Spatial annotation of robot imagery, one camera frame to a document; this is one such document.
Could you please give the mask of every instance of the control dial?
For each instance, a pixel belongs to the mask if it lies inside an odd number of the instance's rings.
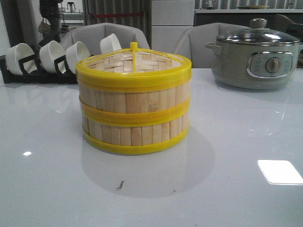
[[[278,58],[271,58],[266,62],[266,69],[268,72],[276,73],[279,72],[282,66],[282,62]]]

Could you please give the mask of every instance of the shelf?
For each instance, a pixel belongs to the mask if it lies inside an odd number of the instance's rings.
[[[195,9],[195,13],[303,13],[303,9]]]
[[[61,19],[65,20],[82,20],[83,21],[83,13],[63,13],[61,14]]]

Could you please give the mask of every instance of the yellow band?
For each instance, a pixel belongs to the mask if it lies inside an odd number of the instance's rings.
[[[113,126],[136,127],[170,122],[185,114],[190,106],[190,97],[177,106],[150,113],[114,113],[95,109],[80,100],[83,114],[95,122]]]
[[[189,126],[187,126],[187,128],[183,132],[181,132],[178,136],[171,138],[168,141],[156,143],[156,144],[144,145],[144,146],[119,146],[119,145],[104,143],[102,141],[99,141],[91,137],[85,131],[84,131],[84,136],[93,146],[99,149],[104,149],[106,151],[110,151],[117,154],[142,155],[142,154],[149,154],[149,153],[165,150],[167,148],[176,145],[181,140],[183,140],[184,137],[187,135],[188,128]]]
[[[81,84],[83,86],[93,88],[96,90],[102,90],[102,91],[111,91],[111,92],[149,92],[149,91],[159,91],[159,90],[165,90],[170,89],[173,87],[178,87],[182,84],[187,83],[190,80],[190,75],[188,77],[183,77],[181,80],[172,82],[170,84],[162,84],[157,86],[150,86],[150,87],[105,87],[101,85],[96,84],[89,84],[83,80],[77,79],[78,84]]]

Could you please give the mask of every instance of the white cabinet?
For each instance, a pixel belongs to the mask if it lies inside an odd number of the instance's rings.
[[[194,24],[195,0],[152,0],[151,11],[151,48],[172,52]]]

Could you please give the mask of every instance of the glass lid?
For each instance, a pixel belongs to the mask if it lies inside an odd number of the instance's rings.
[[[251,19],[249,28],[219,35],[217,41],[255,45],[293,45],[300,43],[300,39],[296,37],[265,28],[266,23],[266,19]]]

